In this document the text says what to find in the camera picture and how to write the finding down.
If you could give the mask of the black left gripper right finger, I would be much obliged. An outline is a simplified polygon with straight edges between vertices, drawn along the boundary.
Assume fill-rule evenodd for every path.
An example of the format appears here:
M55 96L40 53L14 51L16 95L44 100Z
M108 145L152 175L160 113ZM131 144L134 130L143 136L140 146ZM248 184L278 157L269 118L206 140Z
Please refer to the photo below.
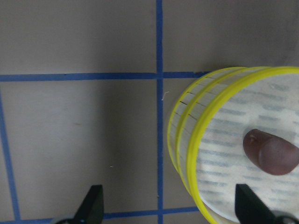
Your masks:
M235 215L241 224L279 224L277 216L247 184L235 186Z

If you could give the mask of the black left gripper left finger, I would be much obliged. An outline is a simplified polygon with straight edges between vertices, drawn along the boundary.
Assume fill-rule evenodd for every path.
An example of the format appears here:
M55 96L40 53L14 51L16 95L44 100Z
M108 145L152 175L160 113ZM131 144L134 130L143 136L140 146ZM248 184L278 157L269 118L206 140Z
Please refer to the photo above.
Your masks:
M74 224L101 224L104 217L103 186L93 185L90 187L82 204L77 210Z

